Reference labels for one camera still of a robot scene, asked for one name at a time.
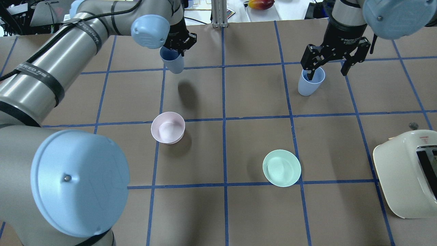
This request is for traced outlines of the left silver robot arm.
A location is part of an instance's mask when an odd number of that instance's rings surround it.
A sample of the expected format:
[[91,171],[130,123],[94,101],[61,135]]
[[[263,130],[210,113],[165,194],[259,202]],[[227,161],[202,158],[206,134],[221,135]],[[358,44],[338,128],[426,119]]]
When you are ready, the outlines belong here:
[[109,36],[131,36],[180,56],[195,44],[187,0],[77,0],[70,19],[31,58],[1,77],[1,222],[23,246],[114,246],[129,168],[111,139],[41,123]]

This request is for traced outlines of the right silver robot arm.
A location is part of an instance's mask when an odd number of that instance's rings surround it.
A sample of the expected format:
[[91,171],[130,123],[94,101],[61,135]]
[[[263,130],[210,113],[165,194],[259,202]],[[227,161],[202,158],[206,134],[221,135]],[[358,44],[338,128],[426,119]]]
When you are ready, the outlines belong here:
[[337,0],[321,45],[309,44],[301,59],[303,78],[312,81],[318,68],[343,60],[341,73],[365,61],[377,38],[410,36],[436,20],[435,0]]

